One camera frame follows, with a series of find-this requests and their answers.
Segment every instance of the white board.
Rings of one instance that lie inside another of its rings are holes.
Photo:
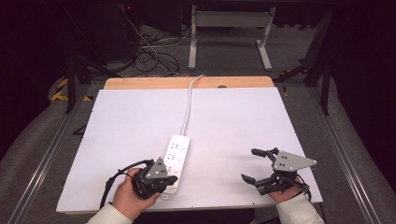
[[[118,169],[162,157],[170,137],[181,132],[187,96],[183,89],[100,91],[56,211],[97,211],[105,183]],[[268,195],[241,178],[259,180],[273,173],[270,160],[250,150],[277,147],[304,156],[277,88],[192,90],[186,135],[191,144],[177,194],[148,210],[272,205]],[[311,188],[312,202],[322,202],[311,170],[298,173]],[[108,201],[123,178],[114,183]]]

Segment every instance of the white sleeve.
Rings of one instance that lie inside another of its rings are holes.
[[[107,203],[87,224],[131,224],[134,221]]]
[[[303,194],[283,203],[277,203],[276,209],[282,224],[324,223],[312,203]]]

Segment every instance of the human hand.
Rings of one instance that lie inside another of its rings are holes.
[[[134,176],[138,171],[138,168],[128,170],[128,175],[117,187],[113,199],[113,206],[132,220],[136,219],[146,208],[154,205],[158,196],[160,196],[160,193],[156,193],[146,200],[141,200],[134,194],[132,178],[129,175]]]
[[[299,177],[296,178],[296,181],[301,183],[301,180]],[[268,195],[277,203],[283,203],[283,202],[287,201],[288,199],[296,196],[299,193],[300,193],[300,190],[297,187],[293,186],[283,192],[276,191],[276,192],[268,193]]]

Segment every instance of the white cable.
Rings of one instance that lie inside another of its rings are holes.
[[[162,77],[168,77],[168,76],[172,76],[172,75],[178,75],[178,76],[182,77],[182,76],[184,76],[184,75],[188,75],[188,74],[180,74],[180,73],[177,73],[177,72],[171,72],[171,71],[168,71],[168,70],[165,68],[165,66],[163,66],[163,65],[159,65],[159,66],[162,67],[163,70],[165,71],[165,74],[162,75]]]
[[[194,81],[196,79],[201,78],[201,77],[206,77],[206,75],[200,75],[200,76],[196,77],[195,79],[192,80],[192,82],[190,83],[190,86],[189,86],[189,96],[188,96],[188,103],[187,103],[186,118],[184,119],[183,129],[181,131],[181,135],[183,135],[183,136],[184,136],[184,132],[186,130],[187,121],[189,121],[189,116],[190,116],[192,83],[194,83]]]

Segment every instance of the power strip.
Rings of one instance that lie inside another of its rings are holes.
[[[166,164],[168,175],[177,176],[177,181],[172,186],[166,187],[166,190],[161,195],[161,198],[164,200],[168,199],[170,194],[174,194],[177,191],[184,161],[189,150],[190,140],[189,137],[178,134],[171,137],[165,156],[163,157],[163,162]]]

